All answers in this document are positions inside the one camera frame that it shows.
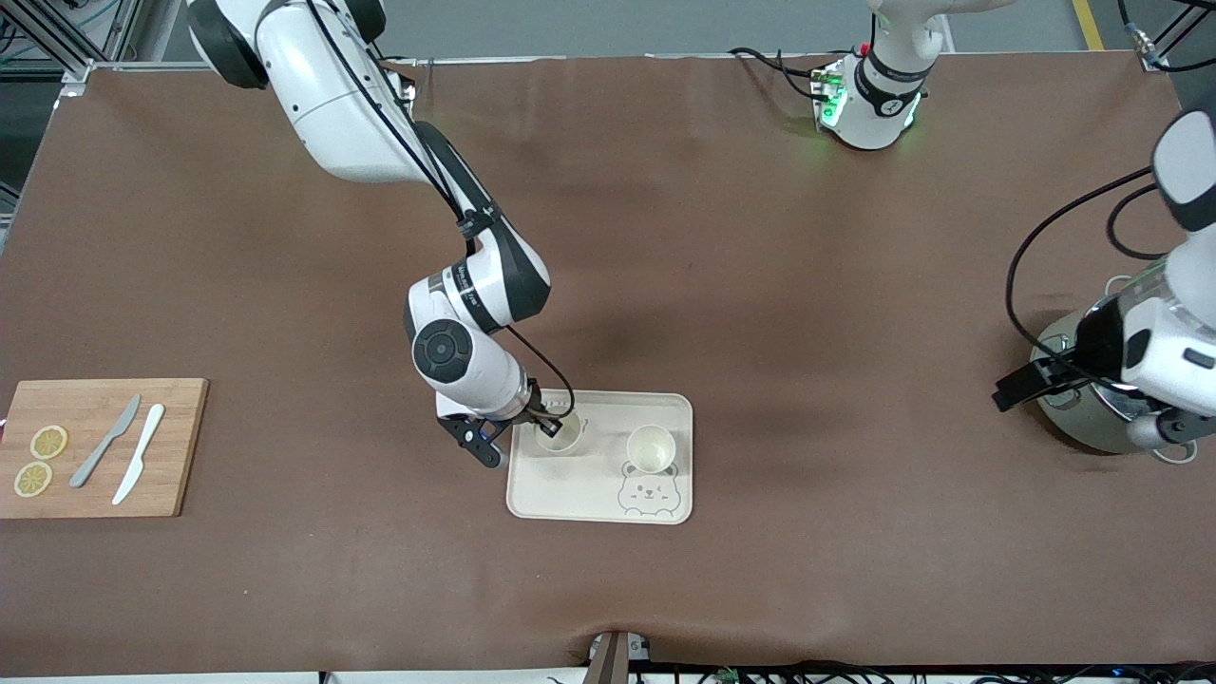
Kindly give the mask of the metal table clamp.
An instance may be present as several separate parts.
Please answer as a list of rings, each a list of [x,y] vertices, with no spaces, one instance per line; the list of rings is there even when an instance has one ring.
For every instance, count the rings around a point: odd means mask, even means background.
[[[634,632],[606,632],[592,641],[582,684],[643,684],[651,662],[651,639]]]

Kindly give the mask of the wooden cutting board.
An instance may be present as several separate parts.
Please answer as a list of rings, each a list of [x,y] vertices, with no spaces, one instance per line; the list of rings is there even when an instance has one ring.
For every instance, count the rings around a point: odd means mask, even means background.
[[[0,434],[0,518],[54,520],[100,517],[170,517],[180,511],[188,481],[195,445],[199,438],[201,413],[209,385],[204,379],[73,379],[26,380],[1,417]],[[136,416],[92,472],[88,484],[71,488],[69,478],[85,462],[124,411],[134,394],[141,396]],[[122,505],[112,498],[122,483],[143,420],[153,404],[167,411],[143,455],[143,473]],[[13,480],[30,456],[29,441],[38,428],[58,425],[69,433],[64,453],[45,462],[55,476],[47,490],[19,498]]]

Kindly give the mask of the brown table cover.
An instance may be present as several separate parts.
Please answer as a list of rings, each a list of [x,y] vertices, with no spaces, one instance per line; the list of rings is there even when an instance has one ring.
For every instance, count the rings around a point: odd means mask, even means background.
[[[401,314],[429,187],[310,159],[269,91],[97,72],[0,256],[34,379],[203,377],[178,517],[0,521],[0,675],[1216,658],[1216,453],[1094,456],[992,385],[1021,239],[1178,110],[1122,54],[942,58],[889,150],[733,58],[437,66],[417,111],[546,260],[522,333],[694,408],[683,525],[527,521],[434,424]]]

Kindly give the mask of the white plastic cup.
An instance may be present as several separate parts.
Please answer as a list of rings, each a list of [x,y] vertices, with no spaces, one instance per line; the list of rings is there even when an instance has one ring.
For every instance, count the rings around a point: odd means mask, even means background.
[[[630,473],[663,473],[672,467],[675,437],[657,425],[638,426],[626,442],[626,466]]]
[[[578,445],[578,441],[582,434],[582,420],[576,410],[572,410],[572,414],[565,416],[564,420],[551,421],[551,424],[561,424],[561,433],[554,439],[537,439],[536,425],[534,426],[536,443],[544,452],[564,454],[569,453],[574,445]]]

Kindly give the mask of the grey plastic knife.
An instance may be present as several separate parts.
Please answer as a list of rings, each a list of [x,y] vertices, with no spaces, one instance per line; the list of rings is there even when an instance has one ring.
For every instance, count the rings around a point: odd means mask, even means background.
[[[88,480],[90,480],[101,459],[105,458],[109,445],[113,445],[119,437],[126,433],[126,428],[130,428],[130,425],[137,414],[140,403],[141,396],[139,393],[134,394],[129,403],[126,403],[122,415],[118,416],[116,424],[109,428],[109,432],[105,434],[98,445],[96,445],[90,455],[88,455],[85,462],[81,462],[80,467],[78,467],[69,478],[68,484],[71,488],[81,488],[83,484],[88,484]]]

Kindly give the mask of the cream tray with bear print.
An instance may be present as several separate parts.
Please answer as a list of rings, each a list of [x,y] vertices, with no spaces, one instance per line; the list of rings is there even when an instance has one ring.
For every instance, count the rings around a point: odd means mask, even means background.
[[[582,434],[569,453],[537,445],[535,425],[516,426],[505,501],[524,518],[579,523],[681,525],[694,510],[694,407],[681,394],[544,389],[547,407],[572,407]],[[668,428],[676,442],[672,467],[630,473],[626,442],[638,426]]]

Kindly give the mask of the aluminium frame post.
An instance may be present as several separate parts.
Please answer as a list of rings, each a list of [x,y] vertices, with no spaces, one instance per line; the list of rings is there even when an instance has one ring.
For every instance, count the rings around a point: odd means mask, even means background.
[[[0,0],[0,82],[81,82],[117,65],[150,0]]]
[[[1142,69],[1147,73],[1182,74],[1216,67],[1216,54],[1194,62],[1173,66],[1169,54],[1190,37],[1206,19],[1216,19],[1216,0],[1169,0],[1182,6],[1169,26],[1156,30],[1143,30],[1130,13],[1128,0],[1115,0],[1122,28],[1128,34]]]

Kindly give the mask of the white plastic knife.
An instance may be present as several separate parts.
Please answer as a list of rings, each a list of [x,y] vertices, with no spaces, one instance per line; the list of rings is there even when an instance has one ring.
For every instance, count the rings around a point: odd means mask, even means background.
[[[153,407],[150,407],[146,420],[143,420],[139,441],[133,452],[131,460],[126,464],[126,472],[122,477],[122,483],[118,486],[112,501],[109,501],[112,505],[122,505],[122,501],[125,501],[126,497],[129,497],[133,492],[134,486],[137,484],[141,475],[143,475],[143,455],[146,455],[147,448],[150,447],[157,428],[161,427],[161,420],[163,420],[165,411],[167,407],[163,404],[153,404]]]

